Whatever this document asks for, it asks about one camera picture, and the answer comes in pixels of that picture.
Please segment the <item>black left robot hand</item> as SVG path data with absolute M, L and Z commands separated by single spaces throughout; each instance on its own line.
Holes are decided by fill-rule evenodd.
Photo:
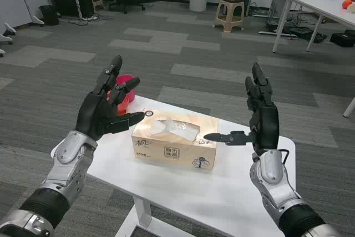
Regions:
M 127 94 L 140 83 L 138 77 L 117 85 L 123 60 L 116 56 L 98 77 L 92 92 L 85 97 L 77 117 L 75 130 L 95 141 L 108 133 L 120 133 L 141 122 L 144 112 L 118 114 L 118 105 L 122 104 Z

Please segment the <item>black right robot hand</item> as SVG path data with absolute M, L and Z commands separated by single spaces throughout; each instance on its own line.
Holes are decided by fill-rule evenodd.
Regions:
M 258 63 L 253 64 L 252 75 L 253 77 L 248 76 L 245 79 L 247 106 L 253 112 L 249 121 L 250 132 L 210 133 L 205 135 L 204 139 L 229 146 L 251 143 L 257 155 L 261 155 L 266 150 L 277 149 L 280 125 L 278 109 L 272 101 L 271 83 Z

